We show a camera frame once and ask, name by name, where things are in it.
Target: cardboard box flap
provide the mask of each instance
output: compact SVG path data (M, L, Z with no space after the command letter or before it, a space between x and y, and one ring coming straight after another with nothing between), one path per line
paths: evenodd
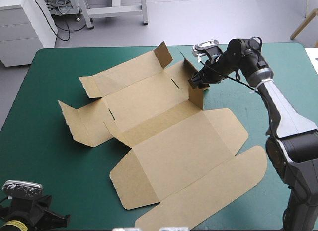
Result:
M203 113L218 131L227 148L236 155L248 138L248 132L242 123L228 108L222 109L222 113L218 112L218 109L206 110Z
M62 109L62 113L66 121L66 124L70 128L73 139L75 141L92 147L92 141L88 135L88 132L84 124L80 120L80 116L77 110L61 101L59 101L59 105Z
M109 177L117 180L114 187L117 193L121 193L119 197L125 209L159 202L133 150L117 164ZM122 189L127 183L130 186Z
M104 97L161 72L171 61L171 54L162 42L153 51L79 79L90 98Z
M110 114L102 100L79 109L59 104L75 141L95 147L113 137L103 122Z
M147 231L180 226L192 229L257 185L266 167L264 149L252 147L212 169L185 189L168 196L139 217L135 227Z
M239 141L242 145L244 138L247 138L246 131L242 126L237 125L239 121L235 115L227 109L218 109L214 112L219 117L226 116L233 121L233 129L240 136L240 139L234 140L234 142ZM230 151L225 145L219 131L214 128L214 123L218 123L218 121L209 120L203 111L197 112L135 145L129 152L134 153L138 158L160 201L195 182L214 167L233 158L233 151ZM229 141L232 134L227 134L226 131L224 129L221 134L226 137L225 141ZM127 162L128 158L124 157L120 163ZM120 169L116 169L115 172L120 173L117 174L117 177L127 175ZM136 192L133 190L134 180L127 181L123 187L118 185L116 179L112 178L112 182L117 187L116 190L120 197L124 195L122 190L128 189L132 194ZM145 203L142 197L140 196L141 200L136 202L139 207Z
M161 64L162 68L165 68L167 65L170 64L170 62L173 60L167 46L165 45L165 42L161 42L160 45L158 45L157 48L154 49L154 53Z
M200 111L201 109L186 100L171 109L126 130L123 135L129 141L130 145L128 146L133 147Z

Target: black cable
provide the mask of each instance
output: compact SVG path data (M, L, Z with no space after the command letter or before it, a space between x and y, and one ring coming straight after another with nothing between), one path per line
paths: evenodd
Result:
M59 26L57 26L57 25L56 25L56 27L57 27L57 28L59 28L59 29L61 29L61 30L63 30L63 31L68 31L68 30L65 30L65 29L63 29L63 28L60 28L60 27L59 27ZM81 27L80 29L77 29L77 30L70 30L70 32L80 31L80 30L84 29L85 27L86 27L86 24L84 24L84 26L83 26L83 27Z
M71 38L71 32L70 32L70 28L69 28L69 25L67 24L67 22L65 21L65 22L66 22L66 27L68 28L68 31L69 31L69 36L68 36L67 39L63 39L63 38L59 37L59 36L55 33L55 31L53 30L51 24L49 23L48 18L46 17L46 15L45 15L44 11L42 10L41 6L39 5L39 3L38 3L36 0L33 0L33 1L35 1L35 3L36 3L36 4L38 5L38 7L40 8L42 14L43 14L44 17L45 17L46 22L48 23L49 27L50 27L51 30L53 31L54 35L56 35L56 37L59 38L59 39L62 40L62 41L68 41L68 40Z
M204 63L204 62L202 62L202 61L201 61L200 63L203 64L204 66L206 66L207 68L213 70L213 71L216 72L217 74L219 74L219 75L221 75L221 76L223 76L223 77L225 77L225 78L228 78L228 79L230 79L230 80L232 80L232 81L234 81L234 82L236 82L236 83L239 83L239 84L241 84L241 85L244 85L245 87L249 88L250 90L255 91L255 93L260 94L257 90L253 89L251 86L247 85L246 83L243 83L243 82L241 82L241 81L239 81L239 80L236 80L236 79L234 79L234 78L231 78L231 77L229 77L229 76L225 76L225 75L221 74L220 72L218 72L217 70L213 69L212 67L208 66L206 63Z
M7 200L9 197L7 196L7 197L4 197L2 200L0 200L0 204L3 202L3 201L5 201L5 200Z

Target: cardboard tab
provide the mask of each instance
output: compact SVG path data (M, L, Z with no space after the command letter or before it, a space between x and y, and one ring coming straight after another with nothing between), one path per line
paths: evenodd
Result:
M133 150L125 155L109 176L118 181L114 187L125 209L159 202Z
M154 53L162 68L165 68L173 60L164 41L157 48L154 49Z
M59 104L75 141L95 147L113 138L103 122L109 116L109 110L102 100L79 109L60 101Z

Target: cardboard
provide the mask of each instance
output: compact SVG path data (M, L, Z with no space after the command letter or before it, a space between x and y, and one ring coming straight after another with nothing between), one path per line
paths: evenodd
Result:
M73 139L95 147L116 137L132 147L201 111L203 91L188 85L196 69L187 60L165 69L171 60L161 43L109 70L80 77L89 97L102 98L79 109L59 101Z
M74 140L95 147L112 137L132 149L110 172L126 209L159 203L136 220L147 231L193 228L254 187L267 158L255 146L239 155L248 134L229 109L203 111L196 72L164 43L109 70L80 77L89 97L74 109L59 101Z
M265 171L265 152L255 146L162 200L139 217L135 227L148 231L157 231L163 225L192 229L257 185Z

